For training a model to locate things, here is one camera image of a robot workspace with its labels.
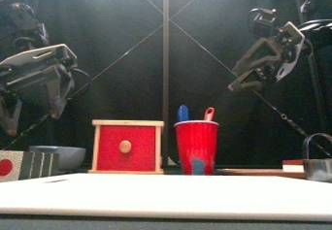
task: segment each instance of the red circle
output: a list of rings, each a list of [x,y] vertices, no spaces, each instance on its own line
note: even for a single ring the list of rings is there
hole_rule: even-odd
[[[14,170],[14,163],[10,159],[0,160],[0,177],[7,176]]]

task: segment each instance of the red cup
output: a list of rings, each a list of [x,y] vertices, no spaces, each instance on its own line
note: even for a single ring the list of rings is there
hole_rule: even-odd
[[[184,174],[213,175],[220,124],[208,120],[189,120],[175,126]]]

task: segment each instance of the metal pole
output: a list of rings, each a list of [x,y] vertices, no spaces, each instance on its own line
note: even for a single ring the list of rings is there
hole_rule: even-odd
[[[163,119],[165,123],[163,134],[163,165],[169,164],[169,41],[171,41],[171,9],[169,0],[164,0],[164,91],[163,91]]]
[[[296,0],[298,2],[298,11],[299,11],[299,19],[300,23],[308,21],[307,15],[302,12],[302,6],[306,0]],[[311,82],[312,82],[312,89],[314,89],[314,96],[315,96],[315,103],[316,103],[316,109],[318,109],[318,117],[319,117],[319,123],[321,123],[321,130],[325,133],[330,132],[329,127],[329,118],[327,118],[327,109],[325,107],[325,98],[322,93],[322,86],[319,81],[319,75],[318,75],[318,68],[316,68],[316,62],[315,62],[315,56],[314,54],[308,57],[308,64],[310,64],[310,71],[311,71]]]

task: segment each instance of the red box face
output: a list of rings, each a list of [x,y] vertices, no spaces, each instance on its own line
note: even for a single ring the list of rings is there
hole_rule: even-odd
[[[130,142],[128,153],[121,151],[121,143]],[[98,154],[100,171],[156,170],[156,127],[155,126],[101,126]]]

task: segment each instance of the black backdrop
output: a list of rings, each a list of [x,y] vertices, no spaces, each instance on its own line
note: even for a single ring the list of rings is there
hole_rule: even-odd
[[[93,119],[164,120],[164,0],[29,0],[46,23],[51,44],[65,43],[78,56],[93,87],[66,106],[59,120],[49,119],[13,148],[31,145],[88,149],[92,163]],[[321,0],[319,18],[331,14]],[[274,166],[302,157],[304,137],[252,92],[232,93],[229,71],[256,42],[247,27],[255,8],[276,9],[280,26],[300,24],[296,0],[169,0],[169,125],[168,150],[179,161],[175,123],[185,104],[191,118],[215,107],[220,122],[221,165]],[[326,106],[331,106],[331,52],[318,56]],[[76,75],[77,88],[86,78]],[[312,75],[304,57],[290,76],[263,91],[264,97],[308,133],[321,132]],[[21,131],[41,116],[26,105]],[[3,146],[14,138],[3,136]]]

